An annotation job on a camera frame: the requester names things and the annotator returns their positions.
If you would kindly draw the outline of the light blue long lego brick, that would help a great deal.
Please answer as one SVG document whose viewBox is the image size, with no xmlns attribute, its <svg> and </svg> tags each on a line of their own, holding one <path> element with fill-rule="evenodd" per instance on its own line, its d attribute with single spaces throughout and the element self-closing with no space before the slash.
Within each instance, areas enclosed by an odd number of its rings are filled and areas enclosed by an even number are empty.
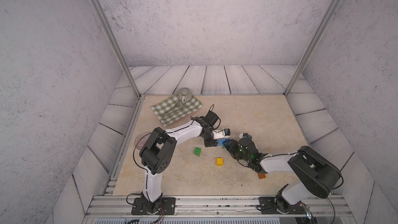
<svg viewBox="0 0 398 224">
<path fill-rule="evenodd" d="M 223 146 L 224 142 L 229 143 L 230 139 L 219 139 L 219 140 L 217 140 L 217 142 L 218 142 L 218 146 Z"/>
</svg>

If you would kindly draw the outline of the orange lego brick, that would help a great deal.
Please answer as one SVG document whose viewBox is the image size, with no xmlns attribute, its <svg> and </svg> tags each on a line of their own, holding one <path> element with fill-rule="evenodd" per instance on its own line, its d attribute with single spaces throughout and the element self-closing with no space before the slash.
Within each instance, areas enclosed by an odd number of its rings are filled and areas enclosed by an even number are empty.
<svg viewBox="0 0 398 224">
<path fill-rule="evenodd" d="M 259 179 L 265 179 L 266 178 L 266 174 L 258 173 L 257 175 L 258 175 Z"/>
</svg>

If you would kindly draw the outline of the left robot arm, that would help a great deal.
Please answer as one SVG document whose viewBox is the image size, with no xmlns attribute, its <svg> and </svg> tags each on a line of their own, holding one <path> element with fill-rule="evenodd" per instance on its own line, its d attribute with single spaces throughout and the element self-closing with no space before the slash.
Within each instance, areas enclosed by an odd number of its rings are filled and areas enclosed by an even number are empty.
<svg viewBox="0 0 398 224">
<path fill-rule="evenodd" d="M 162 173 L 170 165 L 178 145 L 197 137 L 202 137 L 206 145 L 217 144 L 214 138 L 217 123 L 221 123 L 218 117 L 194 117 L 188 123 L 173 129 L 155 128 L 146 136 L 147 141 L 140 151 L 145 170 L 143 198 L 151 204 L 160 201 Z"/>
</svg>

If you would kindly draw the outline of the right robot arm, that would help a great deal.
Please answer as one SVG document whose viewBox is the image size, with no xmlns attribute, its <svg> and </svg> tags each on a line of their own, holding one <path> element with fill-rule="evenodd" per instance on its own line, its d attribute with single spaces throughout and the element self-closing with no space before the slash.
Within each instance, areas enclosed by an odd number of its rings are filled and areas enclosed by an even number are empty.
<svg viewBox="0 0 398 224">
<path fill-rule="evenodd" d="M 326 199 L 344 183 L 341 170 L 309 146 L 293 153 L 270 155 L 259 152 L 247 133 L 238 141 L 224 141 L 223 146 L 233 159 L 246 162 L 244 166 L 256 173 L 291 172 L 297 176 L 298 181 L 283 186 L 274 198 L 274 208 L 281 213 L 288 213 L 312 196 Z"/>
</svg>

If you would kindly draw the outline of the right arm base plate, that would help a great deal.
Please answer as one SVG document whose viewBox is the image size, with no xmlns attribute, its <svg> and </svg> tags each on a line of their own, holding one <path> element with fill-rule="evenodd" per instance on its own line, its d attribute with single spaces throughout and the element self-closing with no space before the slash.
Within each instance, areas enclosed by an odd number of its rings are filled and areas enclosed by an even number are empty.
<svg viewBox="0 0 398 224">
<path fill-rule="evenodd" d="M 278 199 L 276 197 L 260 197 L 256 208 L 261 214 L 306 214 L 306 209 L 302 204 L 290 205 L 283 198 Z"/>
</svg>

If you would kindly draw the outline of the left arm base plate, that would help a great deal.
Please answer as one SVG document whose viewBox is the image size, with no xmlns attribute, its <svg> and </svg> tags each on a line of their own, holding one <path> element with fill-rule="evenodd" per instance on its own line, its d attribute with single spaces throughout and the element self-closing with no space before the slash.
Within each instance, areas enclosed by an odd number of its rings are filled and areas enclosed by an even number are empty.
<svg viewBox="0 0 398 224">
<path fill-rule="evenodd" d="M 150 214 L 164 214 L 174 215 L 176 207 L 176 198 L 160 196 L 155 202 L 150 202 L 144 196 L 135 198 L 132 205 L 132 215 L 150 215 Z"/>
</svg>

